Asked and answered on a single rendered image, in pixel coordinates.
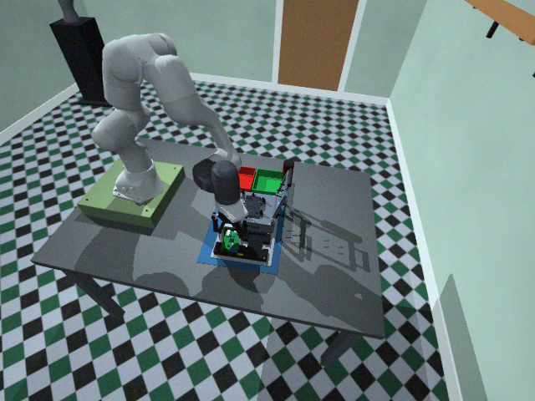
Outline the red bin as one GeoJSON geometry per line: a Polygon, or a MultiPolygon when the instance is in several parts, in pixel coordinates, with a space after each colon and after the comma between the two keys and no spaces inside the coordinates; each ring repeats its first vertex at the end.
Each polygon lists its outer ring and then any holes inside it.
{"type": "Polygon", "coordinates": [[[238,171],[238,175],[240,179],[240,190],[243,188],[246,192],[252,192],[256,168],[241,166],[241,169],[238,171]]]}

